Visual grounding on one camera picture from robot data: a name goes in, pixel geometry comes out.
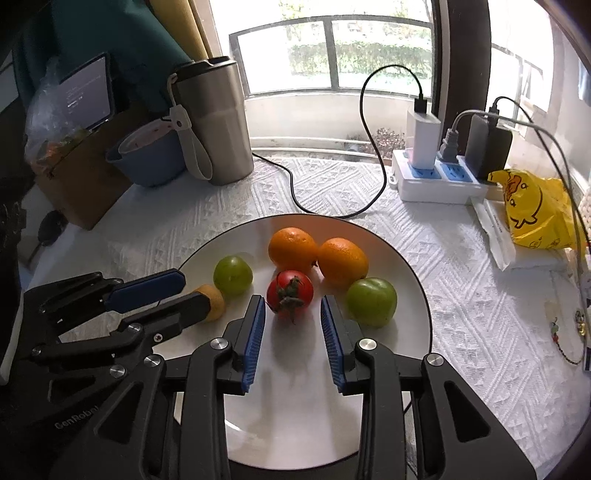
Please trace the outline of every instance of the yellow plastic package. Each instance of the yellow plastic package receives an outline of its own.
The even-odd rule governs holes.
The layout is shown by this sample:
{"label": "yellow plastic package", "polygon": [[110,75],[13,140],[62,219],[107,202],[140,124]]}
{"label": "yellow plastic package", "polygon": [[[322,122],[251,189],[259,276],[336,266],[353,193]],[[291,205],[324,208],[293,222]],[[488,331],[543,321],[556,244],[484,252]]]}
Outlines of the yellow plastic package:
{"label": "yellow plastic package", "polygon": [[[501,184],[513,243],[529,248],[577,247],[569,195],[560,179],[541,179],[520,170],[497,170],[488,180]],[[584,233],[580,228],[584,246]]]}

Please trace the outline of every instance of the power strip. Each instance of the power strip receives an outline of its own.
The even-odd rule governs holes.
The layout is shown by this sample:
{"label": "power strip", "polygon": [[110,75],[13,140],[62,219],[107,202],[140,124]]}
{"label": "power strip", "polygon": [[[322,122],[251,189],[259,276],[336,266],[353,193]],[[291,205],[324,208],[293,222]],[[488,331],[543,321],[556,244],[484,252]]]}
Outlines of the power strip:
{"label": "power strip", "polygon": [[435,160],[433,170],[417,170],[408,163],[404,150],[392,153],[392,174],[388,183],[398,189],[405,202],[455,203],[465,205],[471,197],[485,198],[496,185],[479,182],[466,166],[464,158],[457,164]]}

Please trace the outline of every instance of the brown fruit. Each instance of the brown fruit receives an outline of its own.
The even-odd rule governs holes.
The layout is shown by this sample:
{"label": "brown fruit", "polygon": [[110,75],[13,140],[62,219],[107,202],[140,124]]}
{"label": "brown fruit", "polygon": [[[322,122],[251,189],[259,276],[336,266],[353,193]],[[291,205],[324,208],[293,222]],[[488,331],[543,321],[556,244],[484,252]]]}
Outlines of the brown fruit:
{"label": "brown fruit", "polygon": [[343,288],[365,278],[369,270],[363,250],[345,238],[331,238],[320,246],[318,266],[328,283]]}
{"label": "brown fruit", "polygon": [[269,241],[269,258],[279,270],[307,273],[318,258],[318,245],[309,233],[295,227],[282,228]]}
{"label": "brown fruit", "polygon": [[223,299],[222,292],[220,292],[213,285],[201,285],[193,291],[203,293],[209,299],[209,313],[205,317],[205,322],[214,322],[220,318],[226,311],[226,302]]}

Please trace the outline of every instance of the tablecloth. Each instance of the tablecloth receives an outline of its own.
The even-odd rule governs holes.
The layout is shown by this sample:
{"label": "tablecloth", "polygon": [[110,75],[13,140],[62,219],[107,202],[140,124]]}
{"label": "tablecloth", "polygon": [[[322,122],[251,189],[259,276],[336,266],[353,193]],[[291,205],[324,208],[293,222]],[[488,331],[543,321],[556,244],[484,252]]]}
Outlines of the tablecloth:
{"label": "tablecloth", "polygon": [[[300,202],[325,215],[359,209],[382,182],[374,164],[281,161],[294,172]],[[92,231],[68,226],[43,253],[31,287],[89,271],[128,281],[179,267],[235,225],[297,211],[286,173],[262,161],[224,187],[188,174],[157,189],[133,186]],[[431,309],[433,351],[460,372],[544,478],[576,437],[591,398],[590,378],[560,356],[544,313],[547,301],[559,306],[561,344],[571,357],[580,355],[576,289],[566,274],[501,272],[470,206],[404,203],[389,186],[351,221],[384,238],[415,269]],[[119,318],[104,314],[64,339],[107,335]]]}

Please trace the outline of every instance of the cardboard box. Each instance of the cardboard box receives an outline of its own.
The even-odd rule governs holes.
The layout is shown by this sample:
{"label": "cardboard box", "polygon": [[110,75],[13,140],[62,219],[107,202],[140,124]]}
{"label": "cardboard box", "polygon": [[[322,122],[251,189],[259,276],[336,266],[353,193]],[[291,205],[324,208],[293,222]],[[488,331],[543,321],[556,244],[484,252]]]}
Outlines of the cardboard box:
{"label": "cardboard box", "polygon": [[105,160],[120,138],[149,121],[141,105],[118,113],[49,167],[32,165],[35,182],[56,210],[75,225],[92,229],[131,182]]}

